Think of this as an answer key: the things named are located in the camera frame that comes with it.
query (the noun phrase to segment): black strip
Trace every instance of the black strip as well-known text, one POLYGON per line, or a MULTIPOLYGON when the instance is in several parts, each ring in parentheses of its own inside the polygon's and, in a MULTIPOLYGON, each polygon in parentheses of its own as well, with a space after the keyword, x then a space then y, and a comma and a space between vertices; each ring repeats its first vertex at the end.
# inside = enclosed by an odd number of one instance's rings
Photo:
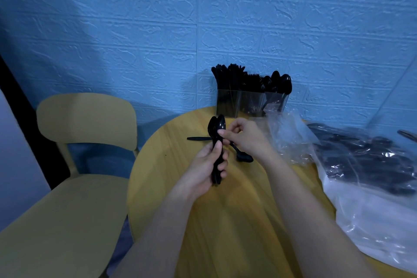
POLYGON ((70 171, 55 142, 45 138, 38 129, 36 112, 18 82, 0 56, 0 89, 6 97, 20 129, 51 189, 70 177, 70 171))

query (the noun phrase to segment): round wooden table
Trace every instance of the round wooden table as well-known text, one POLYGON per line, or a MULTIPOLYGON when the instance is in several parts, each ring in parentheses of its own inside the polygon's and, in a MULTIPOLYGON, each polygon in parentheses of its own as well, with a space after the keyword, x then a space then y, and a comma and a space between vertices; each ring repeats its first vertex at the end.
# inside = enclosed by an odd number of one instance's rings
MULTIPOLYGON (((128 187, 128 215, 133 238, 140 238, 154 211, 207 142, 214 107, 185 113, 158 129, 139 153, 128 187)), ((226 119, 227 125, 233 119, 226 119)), ((200 197, 190 213, 176 277, 301 277, 263 168, 239 163, 230 149, 228 176, 200 197)), ((334 217, 315 166, 293 167, 307 188, 334 217)), ((383 277, 413 274, 367 257, 383 277)))

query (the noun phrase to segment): transparent container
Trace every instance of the transparent container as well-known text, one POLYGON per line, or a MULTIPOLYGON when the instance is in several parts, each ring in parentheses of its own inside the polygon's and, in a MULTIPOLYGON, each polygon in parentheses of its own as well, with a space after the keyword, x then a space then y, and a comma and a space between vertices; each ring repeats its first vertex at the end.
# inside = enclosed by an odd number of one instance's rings
POLYGON ((216 116, 228 118, 263 117, 266 111, 282 112, 288 100, 287 94, 275 92, 249 92, 217 90, 216 116))

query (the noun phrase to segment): person's left arm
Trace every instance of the person's left arm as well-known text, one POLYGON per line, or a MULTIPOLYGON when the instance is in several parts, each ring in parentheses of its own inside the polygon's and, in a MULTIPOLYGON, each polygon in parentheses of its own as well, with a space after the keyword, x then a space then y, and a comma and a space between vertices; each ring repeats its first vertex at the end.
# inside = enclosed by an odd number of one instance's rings
MULTIPOLYGON (((165 197, 151 223, 143 232, 112 278, 173 277, 184 238, 185 227, 194 201, 211 186, 214 162, 222 152, 222 143, 207 144, 191 162, 185 174, 165 197)), ((218 166, 221 177, 226 177, 228 153, 218 166)))

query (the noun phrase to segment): yellow chair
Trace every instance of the yellow chair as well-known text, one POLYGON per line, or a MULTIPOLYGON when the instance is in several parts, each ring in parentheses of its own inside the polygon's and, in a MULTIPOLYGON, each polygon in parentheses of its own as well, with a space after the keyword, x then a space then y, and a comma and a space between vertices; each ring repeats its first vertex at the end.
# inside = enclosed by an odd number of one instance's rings
POLYGON ((127 215, 128 179, 80 175, 66 144, 112 144, 136 156, 135 111, 123 99, 80 93, 51 96, 36 114, 71 176, 0 233, 0 277, 98 278, 127 215))

